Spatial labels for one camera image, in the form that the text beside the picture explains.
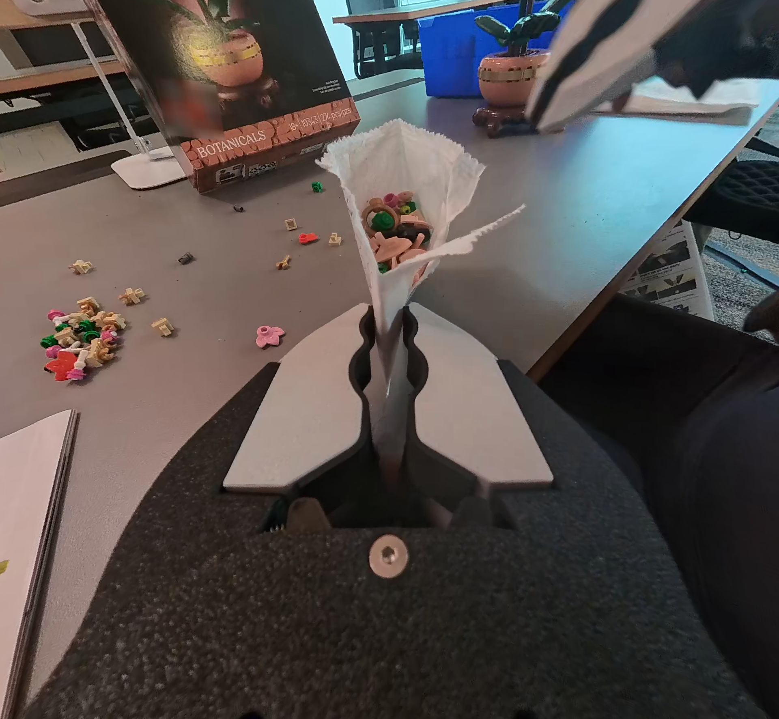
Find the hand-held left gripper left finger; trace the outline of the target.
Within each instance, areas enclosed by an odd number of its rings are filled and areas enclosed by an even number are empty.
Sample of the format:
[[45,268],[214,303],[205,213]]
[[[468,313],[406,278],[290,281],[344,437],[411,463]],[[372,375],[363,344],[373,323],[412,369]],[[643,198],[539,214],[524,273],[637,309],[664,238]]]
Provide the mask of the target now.
[[361,303],[284,355],[224,478],[231,492],[301,488],[372,447],[365,388],[373,310]]

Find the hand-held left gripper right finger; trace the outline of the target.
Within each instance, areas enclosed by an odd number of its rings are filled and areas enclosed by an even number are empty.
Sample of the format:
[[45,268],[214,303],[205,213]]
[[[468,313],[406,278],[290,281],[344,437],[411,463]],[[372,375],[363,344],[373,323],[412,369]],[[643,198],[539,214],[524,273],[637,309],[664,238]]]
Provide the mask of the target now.
[[430,499],[548,489],[554,478],[492,352],[417,303],[404,308],[411,398],[404,469]]

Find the toy brick orchid pot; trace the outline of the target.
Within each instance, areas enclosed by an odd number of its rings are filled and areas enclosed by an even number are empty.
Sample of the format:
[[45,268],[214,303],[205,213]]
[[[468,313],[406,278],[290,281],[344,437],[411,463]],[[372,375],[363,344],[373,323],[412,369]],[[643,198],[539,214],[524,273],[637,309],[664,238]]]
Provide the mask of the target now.
[[520,0],[519,19],[512,27],[491,15],[475,18],[476,26],[496,40],[501,52],[482,58],[478,84],[485,105],[475,110],[473,123],[497,138],[506,127],[527,126],[525,109],[549,51],[529,47],[560,24],[560,12],[574,0],[549,0],[533,12],[535,0]]

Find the gold ring brick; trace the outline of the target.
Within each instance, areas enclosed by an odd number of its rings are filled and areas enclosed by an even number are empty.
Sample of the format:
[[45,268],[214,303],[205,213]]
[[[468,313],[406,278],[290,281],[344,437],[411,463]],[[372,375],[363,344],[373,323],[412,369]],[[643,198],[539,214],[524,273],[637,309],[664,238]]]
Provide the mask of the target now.
[[[373,226],[373,219],[379,215],[378,227]],[[385,204],[384,198],[374,197],[362,211],[362,226],[368,235],[373,237],[377,231],[395,230],[400,224],[400,215],[395,208]]]

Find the white paper bag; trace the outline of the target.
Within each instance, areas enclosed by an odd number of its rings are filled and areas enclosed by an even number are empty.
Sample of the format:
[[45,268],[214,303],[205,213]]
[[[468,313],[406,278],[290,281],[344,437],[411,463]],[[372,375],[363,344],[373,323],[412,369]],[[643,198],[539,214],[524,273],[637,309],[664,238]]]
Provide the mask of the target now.
[[[471,204],[484,165],[443,135],[399,119],[337,140],[327,147],[318,164],[340,182],[364,267],[386,388],[377,422],[378,451],[384,475],[396,483],[412,391],[407,380],[404,308],[413,303],[414,291],[443,260],[471,254],[480,239],[518,219],[525,206],[449,240],[450,226]],[[414,192],[433,226],[433,236],[424,254],[380,274],[362,229],[361,212],[370,198],[401,189]]]

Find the grey desk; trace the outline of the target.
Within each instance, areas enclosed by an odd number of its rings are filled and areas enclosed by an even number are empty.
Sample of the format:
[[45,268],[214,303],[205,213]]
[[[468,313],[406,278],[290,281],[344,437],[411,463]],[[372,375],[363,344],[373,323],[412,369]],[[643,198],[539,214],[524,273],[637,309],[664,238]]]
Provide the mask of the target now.
[[[473,100],[429,99],[420,71],[350,88],[357,131],[401,118],[485,165],[455,235],[526,205],[471,255],[441,264],[415,299],[539,382],[777,110],[777,81],[759,84],[743,125],[603,117],[496,140],[472,125]],[[44,174],[32,179],[28,198],[2,206],[2,435],[67,409],[80,420],[19,710],[62,660],[123,529],[174,454],[264,364],[368,301],[340,184],[313,162],[207,196],[186,181],[137,192],[104,176],[45,192]],[[299,245],[288,218],[319,241]],[[339,247],[327,244],[333,232]],[[195,261],[182,266],[186,252]],[[291,266],[278,271],[286,255]],[[94,269],[73,274],[77,259]],[[145,292],[141,304],[118,299],[128,287]],[[127,318],[122,345],[85,381],[56,382],[40,345],[47,312],[72,312],[84,297]],[[173,336],[151,328],[161,318]],[[279,346],[256,345],[260,325],[285,330]]]

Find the wood-edged office desk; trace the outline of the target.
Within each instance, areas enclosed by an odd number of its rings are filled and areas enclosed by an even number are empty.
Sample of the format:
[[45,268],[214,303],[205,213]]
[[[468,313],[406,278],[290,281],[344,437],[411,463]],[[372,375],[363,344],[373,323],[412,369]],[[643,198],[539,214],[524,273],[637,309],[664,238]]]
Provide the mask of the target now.
[[355,28],[359,24],[401,23],[429,16],[457,13],[518,1],[519,0],[439,0],[435,2],[406,4],[392,9],[381,9],[370,13],[336,16],[333,18],[333,24],[343,24]]
[[20,97],[22,93],[31,90],[97,77],[98,73],[89,61],[24,69],[18,71],[16,75],[1,78],[1,95]]

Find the person's dark trousers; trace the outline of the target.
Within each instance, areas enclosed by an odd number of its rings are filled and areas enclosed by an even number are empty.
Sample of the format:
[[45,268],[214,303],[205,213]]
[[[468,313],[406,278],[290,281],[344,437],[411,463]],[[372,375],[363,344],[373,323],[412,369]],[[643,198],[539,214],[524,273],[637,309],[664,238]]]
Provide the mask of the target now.
[[540,386],[643,496],[709,635],[777,717],[777,344],[617,295]]

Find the blue plastic bin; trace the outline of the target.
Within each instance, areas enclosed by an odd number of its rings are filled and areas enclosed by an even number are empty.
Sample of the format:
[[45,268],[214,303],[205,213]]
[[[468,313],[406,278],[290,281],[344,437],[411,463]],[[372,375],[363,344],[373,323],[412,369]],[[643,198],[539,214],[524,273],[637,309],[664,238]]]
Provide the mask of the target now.
[[[481,97],[478,67],[482,58],[501,52],[490,35],[480,30],[475,18],[491,15],[511,28],[519,19],[519,4],[500,4],[482,10],[419,19],[418,31],[426,93],[429,97]],[[555,31],[531,41],[530,48],[549,51]]]

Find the black mesh office chair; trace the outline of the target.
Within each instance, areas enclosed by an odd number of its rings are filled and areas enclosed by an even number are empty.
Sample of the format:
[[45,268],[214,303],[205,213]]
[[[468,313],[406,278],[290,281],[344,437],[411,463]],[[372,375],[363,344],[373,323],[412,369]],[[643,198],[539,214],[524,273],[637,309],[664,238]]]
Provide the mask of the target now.
[[778,163],[732,162],[684,219],[778,243]]

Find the cluster of tan pink pieces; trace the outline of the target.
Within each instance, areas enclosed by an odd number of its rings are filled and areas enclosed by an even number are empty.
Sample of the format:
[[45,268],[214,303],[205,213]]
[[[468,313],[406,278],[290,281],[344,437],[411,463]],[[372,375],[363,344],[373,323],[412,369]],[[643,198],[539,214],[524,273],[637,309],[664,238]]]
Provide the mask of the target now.
[[[297,240],[299,234],[301,234],[301,233],[313,233],[313,232],[306,232],[306,231],[303,231],[302,229],[300,229],[298,227],[298,225],[297,225],[297,221],[296,221],[295,218],[285,219],[284,220],[284,226],[285,226],[285,229],[286,229],[287,232],[296,233],[297,234],[297,237],[295,238],[296,240]],[[340,235],[338,235],[337,232],[333,232],[333,233],[331,233],[329,235],[329,237],[327,237],[327,244],[330,247],[339,247],[342,244],[342,237]]]

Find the white pictogram label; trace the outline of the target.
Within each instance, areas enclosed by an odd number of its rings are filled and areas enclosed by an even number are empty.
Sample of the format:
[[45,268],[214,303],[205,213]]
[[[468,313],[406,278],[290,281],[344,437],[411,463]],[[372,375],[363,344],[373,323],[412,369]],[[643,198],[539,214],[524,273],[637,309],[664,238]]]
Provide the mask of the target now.
[[692,225],[681,220],[630,276],[621,294],[714,320],[704,264]]

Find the pile of mixed small bricks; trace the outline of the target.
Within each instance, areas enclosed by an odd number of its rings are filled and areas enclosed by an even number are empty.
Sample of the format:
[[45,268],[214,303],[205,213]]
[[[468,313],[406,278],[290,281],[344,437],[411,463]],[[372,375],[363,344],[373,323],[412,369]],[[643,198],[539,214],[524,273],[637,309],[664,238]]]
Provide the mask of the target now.
[[80,383],[116,358],[128,321],[104,308],[95,297],[76,302],[76,309],[47,312],[50,334],[40,345],[47,359],[44,371],[60,383]]

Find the orchid picture instruction booklet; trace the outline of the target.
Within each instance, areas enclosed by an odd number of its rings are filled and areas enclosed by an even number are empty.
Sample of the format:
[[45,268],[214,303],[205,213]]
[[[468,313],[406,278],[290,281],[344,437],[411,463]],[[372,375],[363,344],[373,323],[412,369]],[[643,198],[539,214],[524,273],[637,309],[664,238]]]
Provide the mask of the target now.
[[78,414],[1,439],[1,708],[11,717],[32,634]]

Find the dark toy brick set box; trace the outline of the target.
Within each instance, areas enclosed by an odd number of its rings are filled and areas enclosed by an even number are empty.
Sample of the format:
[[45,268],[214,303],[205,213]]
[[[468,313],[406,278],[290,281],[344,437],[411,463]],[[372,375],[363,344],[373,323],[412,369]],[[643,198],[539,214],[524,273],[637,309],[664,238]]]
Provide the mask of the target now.
[[313,0],[87,0],[194,189],[352,134],[360,117]]

